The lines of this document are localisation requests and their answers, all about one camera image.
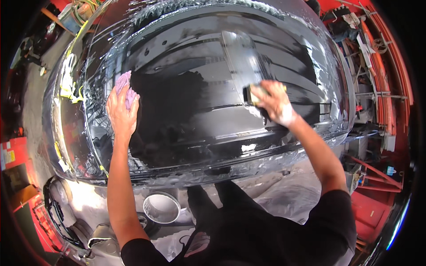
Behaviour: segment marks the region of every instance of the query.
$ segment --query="black t-shirt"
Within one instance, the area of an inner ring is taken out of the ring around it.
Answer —
[[[351,197],[325,193],[304,225],[259,209],[220,209],[217,219],[197,228],[170,265],[334,265],[357,239]],[[127,242],[126,266],[168,265],[145,239]]]

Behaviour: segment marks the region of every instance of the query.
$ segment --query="red metal frame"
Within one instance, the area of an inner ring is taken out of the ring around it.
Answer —
[[[372,167],[371,165],[352,157],[352,160],[354,160],[356,163],[359,163],[360,165],[364,166],[365,169],[370,169],[374,173],[378,175],[378,177],[372,176],[372,175],[365,175],[363,178],[370,179],[377,181],[377,183],[374,183],[374,186],[364,186],[364,182],[361,183],[359,188],[362,189],[372,189],[372,190],[380,190],[380,191],[388,191],[388,192],[401,192],[403,189],[403,183],[404,183],[404,176],[402,177],[401,182],[397,182],[394,179],[392,179],[387,174],[383,173],[382,171]]]

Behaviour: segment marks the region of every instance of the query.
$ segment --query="person's left hand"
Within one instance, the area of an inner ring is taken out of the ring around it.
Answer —
[[[140,98],[139,95],[136,95],[128,111],[126,109],[126,94],[128,90],[129,86],[125,86],[117,95],[114,87],[106,101],[106,111],[108,112],[109,120],[111,120],[115,141],[120,140],[127,143],[136,130],[136,118]]]

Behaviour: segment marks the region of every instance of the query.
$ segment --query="black shirt sleeve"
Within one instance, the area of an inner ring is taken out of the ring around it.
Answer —
[[[334,265],[347,251],[355,251],[357,231],[351,196],[342,190],[325,193],[305,223],[305,243],[311,254],[309,265],[319,261]]]
[[[121,249],[121,258],[126,266],[162,266],[169,264],[151,241],[142,238],[127,242]]]

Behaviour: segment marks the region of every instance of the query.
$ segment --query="yellow tape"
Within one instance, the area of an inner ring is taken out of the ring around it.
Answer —
[[[104,166],[103,166],[103,165],[100,165],[100,166],[99,166],[99,169],[100,169],[100,170],[102,170],[102,171],[106,174],[106,177],[107,177],[107,178],[109,177],[109,175],[108,175],[108,173],[107,173],[107,171],[105,170],[105,168],[104,168]]]

